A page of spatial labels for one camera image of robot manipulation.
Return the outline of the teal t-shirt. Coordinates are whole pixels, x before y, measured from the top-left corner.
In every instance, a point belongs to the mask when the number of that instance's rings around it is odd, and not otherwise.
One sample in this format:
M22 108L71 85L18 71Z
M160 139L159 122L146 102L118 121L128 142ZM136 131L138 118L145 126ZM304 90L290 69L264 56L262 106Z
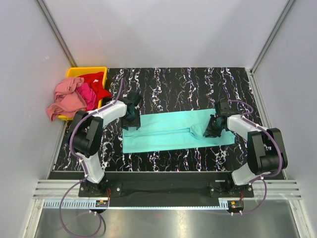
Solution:
M235 135L222 131L220 137L204 137L214 109L141 115L139 129L123 130L123 153L180 150L231 145Z

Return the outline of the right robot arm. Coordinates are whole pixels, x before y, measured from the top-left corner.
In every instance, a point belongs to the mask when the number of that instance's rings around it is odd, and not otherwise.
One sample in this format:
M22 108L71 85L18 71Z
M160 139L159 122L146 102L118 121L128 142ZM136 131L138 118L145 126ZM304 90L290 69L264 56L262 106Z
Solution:
M215 113L211 116L204 137L218 138L225 131L235 132L247 141L247 162L237 170L230 172L223 182L209 183L210 196L252 197L252 184L266 177L274 177L287 167L287 155L278 128L266 128L246 118L231 107L232 100L215 104Z

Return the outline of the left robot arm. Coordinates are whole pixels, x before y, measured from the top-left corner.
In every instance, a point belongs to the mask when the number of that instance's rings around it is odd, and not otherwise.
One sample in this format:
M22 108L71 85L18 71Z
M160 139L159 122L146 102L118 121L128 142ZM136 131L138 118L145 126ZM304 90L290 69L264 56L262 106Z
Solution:
M141 118L137 107L142 99L140 93L131 91L127 96L112 100L99 109L76 112L67 136L70 151L84 170L79 196L97 197L110 193L98 155L104 127L119 119L122 129L138 130Z

